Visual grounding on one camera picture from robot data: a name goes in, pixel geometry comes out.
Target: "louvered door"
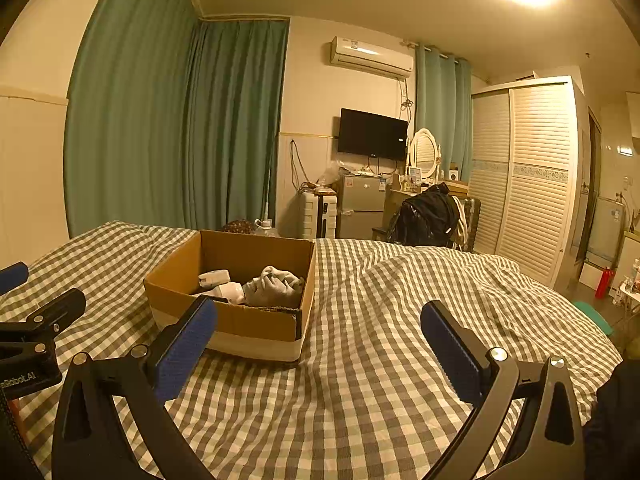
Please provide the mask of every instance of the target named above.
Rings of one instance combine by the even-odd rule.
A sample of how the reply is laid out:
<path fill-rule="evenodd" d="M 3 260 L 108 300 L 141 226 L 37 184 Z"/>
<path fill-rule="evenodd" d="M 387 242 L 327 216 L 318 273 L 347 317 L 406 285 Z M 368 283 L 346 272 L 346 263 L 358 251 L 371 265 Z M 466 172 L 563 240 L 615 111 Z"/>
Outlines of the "louvered door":
<path fill-rule="evenodd" d="M 495 253 L 507 189 L 510 154 L 509 91 L 474 97 L 473 165 L 469 196 L 480 199 L 474 250 Z"/>
<path fill-rule="evenodd" d="M 514 88 L 510 95 L 513 151 L 496 253 L 550 285 L 564 242 L 573 107 L 566 84 Z"/>

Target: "green curtain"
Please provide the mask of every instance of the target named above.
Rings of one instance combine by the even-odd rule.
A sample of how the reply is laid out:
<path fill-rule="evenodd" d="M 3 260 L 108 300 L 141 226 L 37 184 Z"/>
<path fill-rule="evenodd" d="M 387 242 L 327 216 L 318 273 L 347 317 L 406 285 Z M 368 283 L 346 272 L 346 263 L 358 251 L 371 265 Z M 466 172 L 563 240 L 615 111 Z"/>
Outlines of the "green curtain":
<path fill-rule="evenodd" d="M 287 31 L 203 23 L 190 0 L 100 0 L 68 92 L 69 234 L 258 218 L 274 195 Z"/>
<path fill-rule="evenodd" d="M 200 23 L 185 127 L 188 226 L 261 218 L 266 200 L 274 218 L 270 170 L 288 33 L 284 20 Z"/>
<path fill-rule="evenodd" d="M 427 128 L 442 150 L 440 167 L 458 165 L 460 179 L 471 173 L 471 66 L 465 59 L 443 58 L 437 48 L 415 48 L 415 129 Z"/>

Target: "gray and white checkered blanket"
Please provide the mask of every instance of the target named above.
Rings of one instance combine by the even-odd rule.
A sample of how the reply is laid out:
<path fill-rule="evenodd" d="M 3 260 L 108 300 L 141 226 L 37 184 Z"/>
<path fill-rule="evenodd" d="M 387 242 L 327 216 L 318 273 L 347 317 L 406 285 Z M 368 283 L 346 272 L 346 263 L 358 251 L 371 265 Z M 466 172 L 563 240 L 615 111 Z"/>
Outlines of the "gray and white checkered blanket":
<path fill-rule="evenodd" d="M 58 337 L 66 371 L 150 343 L 158 329 L 143 278 L 193 234 L 110 222 L 44 256 L 29 281 L 0 298 L 0 321 L 22 320 L 75 286 L 84 316 Z M 523 360 L 564 356 L 582 421 L 620 356 L 567 300 L 517 264 L 445 248 L 318 240 L 314 306 L 300 361 L 260 364 L 206 351 L 178 399 L 166 404 L 212 474 L 226 478 L 422 478 L 470 412 L 459 402 L 419 326 L 440 299 L 487 345 Z M 31 451 L 50 477 L 61 384 L 22 399 Z M 140 464 L 157 472 L 124 399 L 115 399 Z M 521 402 L 513 403 L 481 473 L 497 465 Z"/>

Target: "black flat screen tv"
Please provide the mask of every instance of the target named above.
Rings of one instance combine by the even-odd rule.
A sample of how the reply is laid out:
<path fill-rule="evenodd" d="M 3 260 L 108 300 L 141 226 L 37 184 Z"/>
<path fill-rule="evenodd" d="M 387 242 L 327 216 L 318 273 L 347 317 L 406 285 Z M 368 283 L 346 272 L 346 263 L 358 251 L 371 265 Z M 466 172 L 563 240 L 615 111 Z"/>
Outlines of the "black flat screen tv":
<path fill-rule="evenodd" d="M 404 160 L 407 122 L 394 117 L 343 108 L 338 151 Z"/>

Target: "wardrobe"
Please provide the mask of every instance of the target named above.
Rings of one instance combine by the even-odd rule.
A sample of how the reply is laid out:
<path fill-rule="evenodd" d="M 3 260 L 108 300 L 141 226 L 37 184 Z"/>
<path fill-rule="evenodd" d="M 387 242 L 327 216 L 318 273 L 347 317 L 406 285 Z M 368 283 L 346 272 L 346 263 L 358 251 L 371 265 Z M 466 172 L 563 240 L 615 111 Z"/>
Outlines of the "wardrobe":
<path fill-rule="evenodd" d="M 469 196 L 481 200 L 474 250 L 499 254 L 563 290 L 575 272 L 584 95 L 569 76 L 483 88 L 473 99 Z"/>

